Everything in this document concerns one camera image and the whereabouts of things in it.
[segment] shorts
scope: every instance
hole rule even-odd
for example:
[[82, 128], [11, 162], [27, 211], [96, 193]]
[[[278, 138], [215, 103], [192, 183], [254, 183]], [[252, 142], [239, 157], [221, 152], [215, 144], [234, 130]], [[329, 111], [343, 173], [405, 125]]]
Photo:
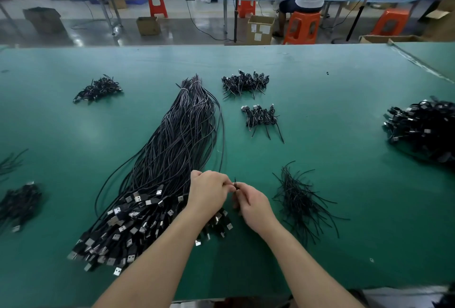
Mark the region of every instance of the shorts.
[[294, 11], [310, 14], [320, 12], [322, 10], [322, 6], [314, 8], [300, 7], [296, 4], [295, 0], [285, 0], [280, 2], [279, 10], [284, 14], [293, 13]]

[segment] plastic stool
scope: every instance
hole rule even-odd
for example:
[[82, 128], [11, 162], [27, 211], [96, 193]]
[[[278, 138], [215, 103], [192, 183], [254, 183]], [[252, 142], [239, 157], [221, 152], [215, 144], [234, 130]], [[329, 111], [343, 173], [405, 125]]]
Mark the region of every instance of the plastic stool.
[[[400, 35], [409, 18], [409, 10], [385, 9], [378, 22], [374, 26], [371, 35], [394, 36]], [[395, 21], [395, 26], [391, 31], [384, 31], [384, 26], [388, 21]]]
[[168, 12], [166, 11], [164, 0], [160, 0], [160, 5], [153, 5], [153, 1], [148, 0], [148, 6], [150, 7], [150, 16], [153, 17], [156, 14], [163, 14], [165, 18], [168, 18]]
[[251, 12], [253, 15], [255, 15], [256, 1], [253, 1], [253, 5], [251, 5], [251, 1], [238, 1], [237, 11], [240, 18], [245, 18], [248, 12]]
[[[293, 12], [289, 19], [289, 26], [287, 27], [283, 45], [287, 42], [293, 45], [314, 45], [316, 43], [320, 18], [321, 14], [319, 12], [312, 14]], [[294, 21], [297, 21], [297, 30], [291, 32]], [[313, 33], [310, 33], [310, 26], [312, 23], [314, 23], [314, 31]]]

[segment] pile of cables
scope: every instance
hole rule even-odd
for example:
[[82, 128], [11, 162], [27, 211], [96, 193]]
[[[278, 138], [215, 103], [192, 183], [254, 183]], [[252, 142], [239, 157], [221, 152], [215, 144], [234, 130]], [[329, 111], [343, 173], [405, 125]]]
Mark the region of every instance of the pile of cables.
[[27, 183], [18, 190], [8, 190], [0, 201], [0, 224], [12, 222], [12, 232], [20, 231], [21, 226], [31, 219], [41, 201], [42, 193], [34, 182]]
[[254, 105], [253, 109], [250, 109], [248, 106], [242, 106], [241, 107], [242, 112], [244, 112], [247, 116], [247, 122], [246, 126], [248, 127], [248, 130], [251, 131], [252, 128], [254, 128], [253, 134], [251, 137], [254, 136], [254, 133], [256, 133], [256, 129], [258, 128], [258, 125], [263, 124], [265, 126], [265, 131], [267, 133], [267, 137], [270, 138], [270, 134], [268, 133], [267, 125], [276, 125], [278, 129], [278, 133], [280, 134], [281, 141], [284, 144], [284, 139], [281, 135], [280, 128], [278, 126], [278, 119], [277, 117], [279, 115], [275, 115], [275, 107], [272, 105], [270, 106], [270, 109], [262, 109], [260, 105]]
[[92, 80], [91, 85], [88, 85], [85, 89], [81, 90], [76, 95], [73, 102], [77, 103], [80, 100], [96, 101], [104, 96], [123, 91], [123, 89], [119, 87], [118, 82], [114, 82], [114, 77], [110, 78], [108, 75], [103, 76], [104, 77], [101, 77], [97, 81]]
[[0, 176], [9, 174], [14, 172], [18, 167], [22, 165], [22, 160], [19, 159], [19, 157], [25, 153], [28, 149], [25, 149], [24, 151], [20, 152], [16, 156], [14, 156], [14, 153], [9, 154], [3, 161], [0, 162]]
[[[224, 122], [219, 102], [202, 87], [198, 75], [185, 79], [179, 88], [177, 98], [148, 142], [102, 186], [95, 201], [96, 215], [105, 185], [117, 170], [136, 159], [116, 199], [82, 234], [68, 255], [69, 259], [87, 261], [85, 271], [106, 264], [115, 266], [114, 275], [120, 275], [166, 230], [186, 206], [191, 170], [202, 170], [207, 163], [219, 127], [223, 132], [221, 169]], [[210, 240], [211, 233], [224, 238], [226, 229], [231, 230], [232, 224], [227, 212], [221, 209], [195, 240], [196, 246], [201, 245], [203, 238]]]
[[423, 100], [411, 104], [406, 110], [391, 107], [385, 114], [384, 127], [393, 145], [403, 143], [400, 150], [415, 157], [425, 157], [455, 165], [455, 103], [440, 101], [431, 96], [431, 101]]
[[324, 234], [322, 229], [323, 226], [329, 228], [335, 227], [337, 237], [339, 238], [338, 228], [335, 224], [334, 219], [344, 219], [337, 217], [328, 212], [327, 202], [336, 204], [330, 200], [324, 199], [313, 191], [313, 185], [309, 182], [304, 183], [302, 176], [308, 172], [297, 172], [294, 176], [290, 173], [290, 164], [295, 161], [288, 163], [282, 167], [281, 178], [275, 177], [281, 182], [281, 187], [278, 189], [278, 193], [273, 197], [275, 201], [279, 201], [283, 205], [284, 222], [290, 225], [293, 231], [297, 234], [299, 239], [306, 245], [308, 238], [310, 237], [314, 244], [316, 240], [320, 240], [320, 235]]
[[221, 81], [223, 82], [225, 94], [229, 93], [229, 95], [225, 96], [223, 99], [228, 98], [231, 95], [240, 96], [243, 91], [252, 93], [254, 98], [254, 92], [257, 90], [264, 94], [263, 90], [267, 87], [269, 77], [265, 76], [263, 73], [259, 75], [256, 71], [254, 71], [251, 76], [249, 73], [238, 70], [238, 75], [232, 75], [230, 77], [224, 76]]

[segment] green workbench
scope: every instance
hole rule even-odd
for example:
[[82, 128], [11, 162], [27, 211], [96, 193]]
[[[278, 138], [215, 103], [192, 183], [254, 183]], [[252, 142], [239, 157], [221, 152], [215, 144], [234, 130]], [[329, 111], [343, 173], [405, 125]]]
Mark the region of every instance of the green workbench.
[[[222, 101], [221, 77], [238, 69], [270, 75], [265, 95]], [[1, 191], [34, 180], [46, 192], [41, 213], [21, 232], [0, 235], [2, 307], [88, 306], [115, 279], [112, 267], [86, 273], [66, 256], [94, 222], [94, 199], [107, 176], [149, 139], [178, 93], [175, 83], [195, 73], [222, 105], [223, 171], [231, 179], [272, 197], [279, 186], [272, 172], [296, 160], [293, 170], [315, 169], [308, 178], [316, 190], [338, 202], [330, 212], [351, 219], [337, 222], [339, 239], [325, 228], [321, 242], [308, 244], [344, 287], [454, 279], [455, 175], [388, 145], [381, 125], [390, 106], [430, 95], [455, 100], [455, 85], [387, 45], [5, 49], [0, 71], [0, 157], [30, 149]], [[72, 103], [104, 73], [120, 83], [122, 96]], [[286, 144], [276, 130], [272, 140], [264, 129], [251, 138], [240, 107], [257, 103], [275, 104]], [[206, 169], [219, 160], [220, 146]], [[230, 202], [225, 208], [233, 230], [193, 249], [175, 299], [287, 294], [264, 242]]]

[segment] hand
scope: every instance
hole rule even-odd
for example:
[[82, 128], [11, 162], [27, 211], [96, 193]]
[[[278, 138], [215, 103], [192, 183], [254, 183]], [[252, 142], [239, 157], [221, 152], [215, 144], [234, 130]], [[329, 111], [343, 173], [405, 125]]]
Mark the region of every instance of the hand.
[[223, 206], [229, 192], [235, 192], [235, 187], [226, 174], [193, 170], [187, 208], [207, 223]]
[[277, 223], [270, 202], [264, 193], [245, 183], [236, 183], [239, 188], [235, 195], [234, 207], [240, 205], [243, 218], [247, 225], [261, 237]]

